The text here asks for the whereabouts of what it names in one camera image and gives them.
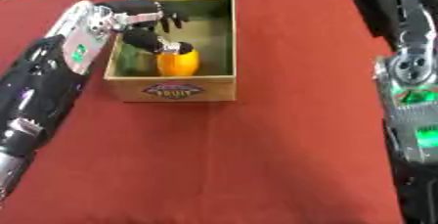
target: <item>orange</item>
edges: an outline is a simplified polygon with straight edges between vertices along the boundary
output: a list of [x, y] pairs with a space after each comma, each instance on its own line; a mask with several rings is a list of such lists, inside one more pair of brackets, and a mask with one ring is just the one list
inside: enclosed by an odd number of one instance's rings
[[160, 54], [157, 56], [159, 73], [163, 76], [191, 76], [199, 68], [199, 52], [187, 54]]

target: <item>wooden box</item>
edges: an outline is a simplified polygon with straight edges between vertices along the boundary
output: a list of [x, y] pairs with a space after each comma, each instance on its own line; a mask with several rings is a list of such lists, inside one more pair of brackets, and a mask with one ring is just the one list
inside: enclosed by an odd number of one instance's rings
[[233, 101], [236, 98], [235, 0], [156, 0], [190, 16], [183, 29], [158, 34], [192, 43], [200, 67], [193, 76], [159, 76], [154, 55], [117, 36], [105, 73], [124, 102]]

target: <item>table surface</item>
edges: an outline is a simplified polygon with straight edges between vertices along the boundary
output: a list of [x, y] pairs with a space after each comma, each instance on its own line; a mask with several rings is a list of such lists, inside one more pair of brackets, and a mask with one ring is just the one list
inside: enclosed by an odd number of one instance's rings
[[[75, 1], [0, 0], [0, 70]], [[353, 2], [237, 0], [237, 24], [232, 103], [120, 103], [107, 48], [0, 223], [400, 223], [372, 84], [389, 52]]]

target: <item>box label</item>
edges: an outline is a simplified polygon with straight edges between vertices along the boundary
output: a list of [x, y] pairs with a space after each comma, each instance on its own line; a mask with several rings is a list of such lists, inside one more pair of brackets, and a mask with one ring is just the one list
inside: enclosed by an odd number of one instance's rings
[[203, 92], [203, 89], [190, 84], [165, 82], [146, 88], [143, 92], [166, 99], [183, 100]]

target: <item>robotic arm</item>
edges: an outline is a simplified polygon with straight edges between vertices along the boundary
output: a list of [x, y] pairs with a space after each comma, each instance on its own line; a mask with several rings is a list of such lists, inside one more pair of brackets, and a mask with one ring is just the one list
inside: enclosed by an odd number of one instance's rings
[[393, 50], [375, 62], [386, 147], [407, 224], [438, 223], [438, 0], [355, 0]]
[[0, 202], [73, 107], [113, 32], [156, 54], [192, 51], [188, 43], [167, 42], [153, 32], [158, 22], [168, 31], [168, 20], [181, 28], [187, 18], [151, 0], [81, 1], [14, 61], [0, 77]]

